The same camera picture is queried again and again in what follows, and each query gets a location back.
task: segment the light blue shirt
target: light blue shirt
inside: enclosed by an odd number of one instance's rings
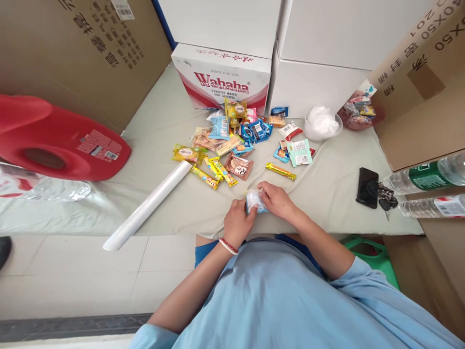
[[[293,246],[241,247],[202,310],[177,335],[145,324],[131,349],[465,348],[431,314],[355,258],[327,282]]]

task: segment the white wrapper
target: white wrapper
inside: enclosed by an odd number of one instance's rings
[[[181,161],[179,165],[160,183],[160,185],[145,199],[145,201],[121,224],[121,226],[104,243],[107,251],[119,250],[140,226],[150,217],[169,193],[189,173],[192,165]]]

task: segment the black shoe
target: black shoe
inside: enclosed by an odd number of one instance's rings
[[[0,270],[10,256],[11,246],[12,242],[10,237],[0,237]]]

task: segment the green label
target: green label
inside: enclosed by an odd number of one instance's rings
[[[408,176],[413,184],[421,190],[434,190],[454,186],[439,172],[437,161],[412,167],[408,171]]]

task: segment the beaded bracelet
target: beaded bracelet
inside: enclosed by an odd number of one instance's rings
[[[229,252],[231,252],[233,255],[237,255],[239,253],[239,251],[237,251],[233,246],[228,244],[225,239],[220,238],[219,242],[221,242],[221,245],[223,245],[224,248],[228,250]]]

